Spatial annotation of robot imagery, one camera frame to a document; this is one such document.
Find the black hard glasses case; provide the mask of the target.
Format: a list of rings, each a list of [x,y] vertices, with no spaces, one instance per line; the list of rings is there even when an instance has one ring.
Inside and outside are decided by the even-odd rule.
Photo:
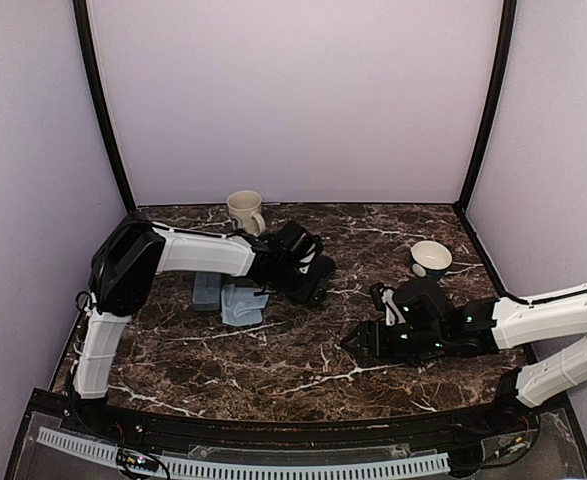
[[[312,290],[326,290],[335,271],[335,261],[326,255],[319,255],[311,261],[306,269],[305,285]]]

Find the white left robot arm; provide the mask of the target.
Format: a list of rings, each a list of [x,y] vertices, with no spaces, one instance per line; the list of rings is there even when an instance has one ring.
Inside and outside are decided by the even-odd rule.
[[[197,232],[152,222],[138,212],[127,215],[91,260],[82,310],[87,317],[81,350],[72,373],[81,401],[74,417],[93,436],[114,427],[106,396],[109,372],[123,330],[145,305],[157,274],[205,272],[247,278],[261,292],[284,294],[307,307],[321,304],[336,270],[324,255],[319,236],[295,221],[276,233],[252,235]]]

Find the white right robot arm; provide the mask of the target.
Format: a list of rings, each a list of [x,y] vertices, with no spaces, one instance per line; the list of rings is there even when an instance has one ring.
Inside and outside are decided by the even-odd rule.
[[[578,338],[542,361],[502,375],[497,401],[483,413],[484,426],[494,434],[518,422],[522,406],[533,409],[587,381],[587,283],[545,295],[507,293],[461,307],[427,277],[397,288],[377,283],[370,294],[383,318],[359,323],[340,343],[362,368],[475,358],[541,340]]]

